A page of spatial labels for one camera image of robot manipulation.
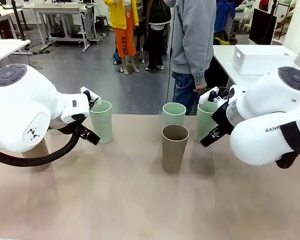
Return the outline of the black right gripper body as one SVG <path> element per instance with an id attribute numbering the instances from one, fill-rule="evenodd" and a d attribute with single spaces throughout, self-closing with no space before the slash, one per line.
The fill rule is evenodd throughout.
<path id="1" fill-rule="evenodd" d="M 216 123 L 216 127 L 213 129 L 214 134 L 230 135 L 234 129 L 234 126 L 229 122 L 227 118 L 227 107 L 229 106 L 228 100 L 225 101 L 212 115 L 212 119 Z"/>

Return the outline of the white plastic basket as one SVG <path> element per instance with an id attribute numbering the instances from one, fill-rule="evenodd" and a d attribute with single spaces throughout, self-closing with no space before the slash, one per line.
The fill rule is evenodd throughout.
<path id="1" fill-rule="evenodd" d="M 297 55 L 282 45 L 234 46 L 232 66 L 240 75 L 262 76 L 294 63 Z"/>

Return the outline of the person in black clothes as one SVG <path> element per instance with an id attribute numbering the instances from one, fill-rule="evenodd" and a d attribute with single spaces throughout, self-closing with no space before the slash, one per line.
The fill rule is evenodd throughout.
<path id="1" fill-rule="evenodd" d="M 164 0 L 143 0 L 142 15 L 145 17 L 149 55 L 149 64 L 145 70 L 163 70 L 163 35 L 165 26 L 171 21 L 171 10 Z"/>

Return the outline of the mannequin yellow jacket orange shorts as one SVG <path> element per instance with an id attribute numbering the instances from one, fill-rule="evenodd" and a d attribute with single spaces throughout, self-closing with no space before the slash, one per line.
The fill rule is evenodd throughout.
<path id="1" fill-rule="evenodd" d="M 103 0 L 109 7 L 110 24 L 114 28 L 115 43 L 121 58 L 123 73 L 128 75 L 126 57 L 130 58 L 131 66 L 136 73 L 140 70 L 135 64 L 136 48 L 134 30 L 139 25 L 137 0 Z"/>

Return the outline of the person in grey hoodie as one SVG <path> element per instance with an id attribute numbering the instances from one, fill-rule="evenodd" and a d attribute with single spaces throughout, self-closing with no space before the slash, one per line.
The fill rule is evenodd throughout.
<path id="1" fill-rule="evenodd" d="M 195 80 L 189 65 L 189 42 L 192 37 L 207 44 L 206 70 L 213 58 L 214 25 L 217 13 L 216 0 L 163 0 L 173 8 L 173 35 L 171 64 L 174 89 L 172 100 L 186 107 L 186 115 L 193 111 L 199 94 L 194 92 Z"/>

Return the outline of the white metal frame workbench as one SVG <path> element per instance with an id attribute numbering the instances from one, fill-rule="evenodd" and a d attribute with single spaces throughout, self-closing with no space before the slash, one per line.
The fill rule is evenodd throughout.
<path id="1" fill-rule="evenodd" d="M 96 31 L 95 3 L 41 3 L 31 8 L 42 42 L 39 50 L 57 42 L 75 42 L 84 53 L 91 45 L 101 45 L 103 37 Z"/>

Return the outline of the brown plastic cup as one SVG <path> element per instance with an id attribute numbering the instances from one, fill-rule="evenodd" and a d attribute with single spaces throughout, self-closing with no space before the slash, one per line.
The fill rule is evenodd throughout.
<path id="1" fill-rule="evenodd" d="M 22 156 L 24 158 L 37 158 L 37 157 L 44 157 L 47 156 L 49 154 L 47 145 L 46 145 L 46 141 L 43 138 L 41 140 L 41 142 L 34 148 L 32 148 L 31 150 L 27 151 L 27 152 L 23 152 Z M 47 163 L 44 165 L 40 165 L 40 166 L 33 166 L 30 167 L 31 172 L 42 172 L 45 171 L 47 168 L 49 168 L 51 165 L 51 163 Z"/>
<path id="2" fill-rule="evenodd" d="M 181 169 L 187 146 L 189 131 L 179 124 L 169 124 L 162 131 L 162 167 L 168 173 L 177 173 Z"/>

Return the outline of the black monitor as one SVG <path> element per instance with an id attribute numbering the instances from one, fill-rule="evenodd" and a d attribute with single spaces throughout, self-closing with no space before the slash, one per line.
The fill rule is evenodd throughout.
<path id="1" fill-rule="evenodd" d="M 256 45 L 271 45 L 276 25 L 275 15 L 255 8 L 248 39 Z"/>

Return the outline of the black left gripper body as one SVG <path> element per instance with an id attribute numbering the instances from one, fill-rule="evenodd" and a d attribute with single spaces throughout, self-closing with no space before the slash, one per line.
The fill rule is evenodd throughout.
<path id="1" fill-rule="evenodd" d="M 85 127 L 83 125 L 84 121 L 86 120 L 87 117 L 83 117 L 81 119 L 78 119 L 75 123 L 76 123 L 76 127 L 78 128 L 78 132 L 79 133 L 90 133 L 91 130 L 88 129 L 87 127 Z"/>

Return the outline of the white side table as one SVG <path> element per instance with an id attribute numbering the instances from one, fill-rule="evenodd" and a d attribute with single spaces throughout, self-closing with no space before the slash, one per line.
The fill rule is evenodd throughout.
<path id="1" fill-rule="evenodd" d="M 235 52 L 236 45 L 214 45 L 213 46 L 213 55 L 217 62 L 221 65 L 222 69 L 226 72 L 229 80 L 228 85 L 236 84 L 240 86 L 249 86 L 263 75 L 240 75 L 233 67 L 233 55 Z M 292 65 L 287 67 L 294 67 L 300 69 L 298 65 L 295 64 L 295 61 Z"/>

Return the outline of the black tripod pole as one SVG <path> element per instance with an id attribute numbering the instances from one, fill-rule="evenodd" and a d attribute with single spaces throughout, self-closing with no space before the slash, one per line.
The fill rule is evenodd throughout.
<path id="1" fill-rule="evenodd" d="M 15 2 L 15 0 L 10 0 L 10 1 L 11 1 L 12 9 L 13 9 L 13 12 L 14 12 L 14 16 L 15 16 L 15 20 L 16 20 L 16 23 L 17 23 L 17 27 L 18 27 L 18 30 L 19 30 L 21 40 L 25 41 L 26 38 L 25 38 L 23 29 L 22 29 L 22 26 L 21 26 L 20 19 L 19 19 L 16 2 Z"/>

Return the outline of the person in blue jacket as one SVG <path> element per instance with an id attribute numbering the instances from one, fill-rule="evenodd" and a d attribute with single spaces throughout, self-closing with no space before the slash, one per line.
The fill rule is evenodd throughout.
<path id="1" fill-rule="evenodd" d="M 236 14 L 237 0 L 216 0 L 214 32 L 225 31 L 230 36 Z"/>

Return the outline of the white desk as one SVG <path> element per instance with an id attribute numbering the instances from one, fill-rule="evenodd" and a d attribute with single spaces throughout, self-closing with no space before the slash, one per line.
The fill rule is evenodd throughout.
<path id="1" fill-rule="evenodd" d="M 22 51 L 30 43 L 29 39 L 0 39 L 0 61 L 10 55 L 32 55 Z"/>

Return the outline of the person's left hand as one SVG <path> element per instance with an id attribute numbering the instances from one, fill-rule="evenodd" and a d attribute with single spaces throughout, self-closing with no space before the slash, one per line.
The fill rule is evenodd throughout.
<path id="1" fill-rule="evenodd" d="M 206 92 L 206 89 L 207 89 L 207 83 L 204 81 L 201 84 L 197 84 L 195 86 L 195 88 L 193 89 L 193 91 L 195 93 L 197 93 L 198 95 L 202 95 L 202 94 L 204 94 Z"/>

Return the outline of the person's left forearm grey sleeve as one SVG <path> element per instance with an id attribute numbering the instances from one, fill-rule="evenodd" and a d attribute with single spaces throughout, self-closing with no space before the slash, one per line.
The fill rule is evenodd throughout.
<path id="1" fill-rule="evenodd" d="M 205 82 L 204 73 L 207 68 L 207 46 L 205 41 L 201 41 L 197 37 L 192 37 L 187 50 L 191 73 L 198 88 L 202 88 L 200 85 Z"/>

